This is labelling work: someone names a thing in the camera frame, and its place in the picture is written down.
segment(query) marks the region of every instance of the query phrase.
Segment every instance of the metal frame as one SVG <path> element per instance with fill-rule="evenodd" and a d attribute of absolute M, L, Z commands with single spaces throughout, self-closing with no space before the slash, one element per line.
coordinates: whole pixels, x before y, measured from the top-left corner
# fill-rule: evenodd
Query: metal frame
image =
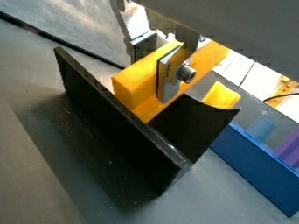
<path fill-rule="evenodd" d="M 134 2 L 299 81 L 298 1 Z"/>

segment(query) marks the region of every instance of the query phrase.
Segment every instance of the purple object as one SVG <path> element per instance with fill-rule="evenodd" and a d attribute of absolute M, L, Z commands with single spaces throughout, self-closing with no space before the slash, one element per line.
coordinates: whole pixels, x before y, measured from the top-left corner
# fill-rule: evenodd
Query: purple object
<path fill-rule="evenodd" d="M 299 127 L 275 148 L 275 155 L 294 168 L 299 166 Z"/>

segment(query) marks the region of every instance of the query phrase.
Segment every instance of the blue box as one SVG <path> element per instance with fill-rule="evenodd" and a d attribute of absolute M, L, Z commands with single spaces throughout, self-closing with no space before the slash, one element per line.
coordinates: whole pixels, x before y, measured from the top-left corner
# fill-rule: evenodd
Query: blue box
<path fill-rule="evenodd" d="M 250 184 L 291 217 L 299 211 L 299 174 L 234 122 L 210 146 Z"/>

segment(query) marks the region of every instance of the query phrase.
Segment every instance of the white panel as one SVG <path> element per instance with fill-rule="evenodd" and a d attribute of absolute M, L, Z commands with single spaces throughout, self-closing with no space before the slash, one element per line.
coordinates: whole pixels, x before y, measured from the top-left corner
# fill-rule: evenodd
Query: white panel
<path fill-rule="evenodd" d="M 299 123 L 299 95 L 287 96 L 277 110 Z"/>
<path fill-rule="evenodd" d="M 281 84 L 279 77 L 279 73 L 257 63 L 241 87 L 263 101 L 275 92 Z"/>
<path fill-rule="evenodd" d="M 221 64 L 225 64 L 222 68 L 223 71 L 221 71 L 222 73 L 215 71 L 215 69 L 214 71 L 222 74 L 226 79 L 239 86 L 254 63 L 255 61 L 253 59 L 249 59 L 239 53 L 231 51 L 231 54 L 227 57 L 227 61 L 223 60 L 221 62 Z"/>

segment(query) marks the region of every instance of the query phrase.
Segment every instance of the metal clamp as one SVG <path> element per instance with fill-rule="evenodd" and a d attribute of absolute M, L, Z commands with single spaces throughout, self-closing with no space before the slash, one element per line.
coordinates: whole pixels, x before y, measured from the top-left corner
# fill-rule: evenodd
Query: metal clamp
<path fill-rule="evenodd" d="M 191 83 L 197 75 L 197 71 L 190 67 L 186 60 L 198 49 L 201 35 L 186 27 L 177 25 L 175 37 L 183 42 L 183 46 L 178 46 L 158 61 L 157 96 L 162 103 L 167 103 L 177 96 L 182 81 Z"/>
<path fill-rule="evenodd" d="M 157 50 L 157 33 L 150 28 L 145 6 L 129 0 L 110 2 L 126 36 L 126 51 L 134 64 Z"/>

